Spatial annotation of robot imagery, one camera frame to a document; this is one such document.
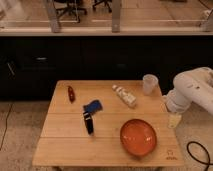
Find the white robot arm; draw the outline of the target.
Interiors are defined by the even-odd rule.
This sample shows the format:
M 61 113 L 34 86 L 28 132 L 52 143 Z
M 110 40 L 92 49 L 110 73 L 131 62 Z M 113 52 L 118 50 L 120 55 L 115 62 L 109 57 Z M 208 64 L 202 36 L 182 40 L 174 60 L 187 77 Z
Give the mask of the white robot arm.
M 180 123 L 182 114 L 192 103 L 213 115 L 213 69 L 199 67 L 177 74 L 173 88 L 163 99 L 169 112 L 168 127 L 172 129 Z

